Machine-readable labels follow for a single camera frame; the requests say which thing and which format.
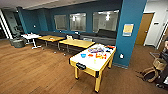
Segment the red object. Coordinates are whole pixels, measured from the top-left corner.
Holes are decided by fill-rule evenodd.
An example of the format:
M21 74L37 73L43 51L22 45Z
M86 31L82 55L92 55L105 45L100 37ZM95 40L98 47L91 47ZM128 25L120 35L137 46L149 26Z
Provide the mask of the red object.
M114 46L107 45L108 48L115 48Z
M96 58L106 59L106 54L105 55L100 55L100 54L96 53Z
M89 54L88 56L93 57L93 55L92 55L92 54Z

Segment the wall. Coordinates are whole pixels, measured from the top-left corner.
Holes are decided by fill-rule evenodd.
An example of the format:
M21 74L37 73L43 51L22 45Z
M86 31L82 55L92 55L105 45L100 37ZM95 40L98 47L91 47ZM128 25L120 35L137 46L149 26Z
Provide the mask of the wall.
M131 59L146 0L123 0L113 64L127 68ZM134 24L130 37L122 36L124 24Z
M14 16L15 16L17 25L18 25L18 26L22 26L22 23L21 23L21 21L20 21L19 15L18 15L18 12L13 12L13 14L14 14Z
M150 28L148 30L148 34L146 36L146 40L144 45L153 45L157 46L159 38L162 34L164 23L166 22L166 10L168 10L168 1L151 1L147 2L144 13L154 13Z
M86 13L86 32L93 32L93 12L98 11L113 11L121 10L122 0L99 0L95 2L89 2L78 5L70 5L60 8L53 8L50 10L51 14L51 23L53 31L59 32L56 30L54 15L66 15L67 16L67 30L62 30L64 33L74 33L75 31L70 30L70 20L69 15L75 13Z
M37 15L41 31L52 31L50 12L48 9L38 9Z
M51 19L50 21L52 25L52 31L55 31L55 32L59 32L59 30L56 30L54 15L67 15L68 29L62 31L65 33L74 33L74 31L70 31L70 21L69 21L70 14L86 13L86 32L92 33L93 12L120 10L121 16L119 13L119 16L120 16L119 25L117 25L117 28L118 28L117 29L118 34L117 34L117 40L116 40L117 51L115 53L113 62L116 65L128 67L145 4L146 4L146 0L123 0L123 3L122 3L122 0L100 0L100 1L95 1L91 3L54 8L47 12L50 13L50 17L48 18ZM37 17L36 10L28 11L28 10L20 9L19 13L20 13L19 15L21 17L22 25L23 24L25 25L23 26L25 27L24 29L26 29L27 32L28 31L30 32L31 30L29 30L28 27L32 28L32 25L35 24L35 22L38 22L39 16ZM124 24L134 24L134 29L131 37L122 36ZM119 55L121 53L124 55L123 59L119 58Z
M38 33L41 30L37 10L25 10L21 7L17 7L17 10L25 33Z

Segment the box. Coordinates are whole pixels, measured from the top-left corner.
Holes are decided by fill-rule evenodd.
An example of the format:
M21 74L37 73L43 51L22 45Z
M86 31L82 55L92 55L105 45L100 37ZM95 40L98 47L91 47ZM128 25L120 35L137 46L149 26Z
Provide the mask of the box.
M164 70L167 63L164 59L161 58L155 58L153 65L156 67L157 70Z

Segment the window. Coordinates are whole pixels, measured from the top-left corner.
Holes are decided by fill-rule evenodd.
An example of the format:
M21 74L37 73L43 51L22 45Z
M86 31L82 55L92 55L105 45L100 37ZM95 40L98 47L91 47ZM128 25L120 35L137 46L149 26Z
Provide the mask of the window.
M93 13L93 32L98 32L99 29L116 31L118 12L103 11Z
M72 31L86 31L86 13L70 14L70 29Z
M54 19L57 30L67 30L66 15L55 15Z

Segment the table top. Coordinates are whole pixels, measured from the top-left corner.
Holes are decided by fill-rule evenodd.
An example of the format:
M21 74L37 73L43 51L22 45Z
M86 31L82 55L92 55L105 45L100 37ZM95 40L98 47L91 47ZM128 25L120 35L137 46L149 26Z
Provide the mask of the table top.
M64 39L64 37L57 37L57 36L48 35L48 36L39 37L38 39L54 42L54 41L62 40L62 39Z
M82 47L82 48L88 48L92 44L94 44L95 42L78 40L78 39L66 39L66 40L59 41L59 43L68 44L68 45L77 46L77 47Z
M40 35L37 35L37 34L24 34L24 35L21 35L21 36L26 38L26 39L34 39L34 38L41 37Z
M101 44L95 44L93 46L91 46L90 48L96 48L96 47L101 47L101 48L105 48L104 45ZM113 49L109 49L110 52L102 52L101 54L105 55L106 54L106 59L105 58L96 58L96 53L91 53L88 50L90 49L86 49L82 52L80 52L79 54L73 56L70 58L70 61L74 61L76 63L81 63L83 65L85 65L87 68L90 68L94 71L99 71L103 65L107 62L107 60L109 58L111 58L112 55L114 55L115 51L116 51L116 47Z

